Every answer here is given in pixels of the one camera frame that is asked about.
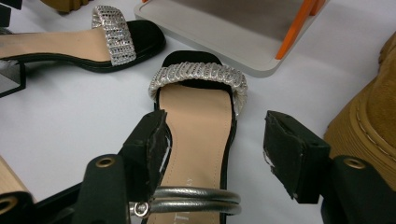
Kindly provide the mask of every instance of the white shelf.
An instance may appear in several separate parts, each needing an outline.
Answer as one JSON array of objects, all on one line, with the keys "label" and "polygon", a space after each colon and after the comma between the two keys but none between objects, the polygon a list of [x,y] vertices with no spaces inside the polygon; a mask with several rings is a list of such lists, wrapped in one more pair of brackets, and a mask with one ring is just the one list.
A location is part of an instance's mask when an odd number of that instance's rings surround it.
[{"label": "white shelf", "polygon": [[[195,49],[216,54],[247,75],[267,77],[285,58],[275,56],[302,2],[150,0],[137,5],[134,14],[154,21],[167,35]],[[298,38],[314,18],[308,17]]]}]

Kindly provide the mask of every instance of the sparkly toe strap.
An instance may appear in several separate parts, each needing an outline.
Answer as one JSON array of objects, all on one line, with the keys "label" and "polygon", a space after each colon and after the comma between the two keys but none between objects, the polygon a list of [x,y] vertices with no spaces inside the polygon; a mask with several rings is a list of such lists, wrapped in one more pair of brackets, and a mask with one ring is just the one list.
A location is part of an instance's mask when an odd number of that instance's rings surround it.
[{"label": "sparkly toe strap", "polygon": [[120,65],[136,59],[128,25],[118,9],[107,6],[95,7],[92,11],[92,28],[100,26],[106,33],[112,65]]},{"label": "sparkly toe strap", "polygon": [[152,79],[148,94],[155,101],[160,87],[187,79],[217,81],[231,86],[236,116],[247,101],[248,84],[245,76],[238,70],[217,63],[177,63],[163,67]]}]

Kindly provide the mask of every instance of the black sandal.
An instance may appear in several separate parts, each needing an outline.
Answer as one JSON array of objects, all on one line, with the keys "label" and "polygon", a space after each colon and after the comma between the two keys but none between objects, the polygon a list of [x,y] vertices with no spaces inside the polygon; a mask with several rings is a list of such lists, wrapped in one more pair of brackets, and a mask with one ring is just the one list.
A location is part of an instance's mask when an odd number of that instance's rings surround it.
[{"label": "black sandal", "polygon": [[136,203],[136,215],[150,224],[224,224],[240,212],[239,197],[226,190],[227,161],[247,89],[240,72],[210,53],[176,51],[164,60],[148,91],[167,113],[171,149],[152,202]]},{"label": "black sandal", "polygon": [[0,35],[0,72],[40,61],[64,61],[93,72],[114,72],[158,54],[164,45],[163,32],[153,22],[125,21],[118,9],[99,6],[92,12],[91,30]]}]

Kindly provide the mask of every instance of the orange stand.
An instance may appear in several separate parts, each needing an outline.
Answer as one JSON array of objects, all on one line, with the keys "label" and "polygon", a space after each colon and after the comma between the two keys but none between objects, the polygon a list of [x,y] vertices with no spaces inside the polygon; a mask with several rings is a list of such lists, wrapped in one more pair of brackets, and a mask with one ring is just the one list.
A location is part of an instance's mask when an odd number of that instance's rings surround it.
[{"label": "orange stand", "polygon": [[323,7],[325,0],[304,0],[303,4],[300,7],[299,12],[297,13],[296,18],[291,24],[288,33],[283,39],[283,43],[280,46],[276,59],[281,60],[286,53],[289,51],[290,47],[293,45],[294,41],[297,38],[297,35],[300,33],[301,28],[303,28],[304,22],[308,16],[315,16]]}]

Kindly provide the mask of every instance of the tan suede shoe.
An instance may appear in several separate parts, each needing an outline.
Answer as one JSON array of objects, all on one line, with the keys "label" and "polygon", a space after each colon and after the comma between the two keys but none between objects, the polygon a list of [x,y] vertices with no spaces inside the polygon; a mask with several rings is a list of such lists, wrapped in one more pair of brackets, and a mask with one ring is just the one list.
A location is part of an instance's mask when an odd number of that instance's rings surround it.
[{"label": "tan suede shoe", "polygon": [[44,4],[60,12],[79,10],[81,6],[88,4],[90,0],[41,0]]},{"label": "tan suede shoe", "polygon": [[396,190],[396,33],[381,49],[378,76],[330,123],[324,139],[338,155],[370,162]]}]

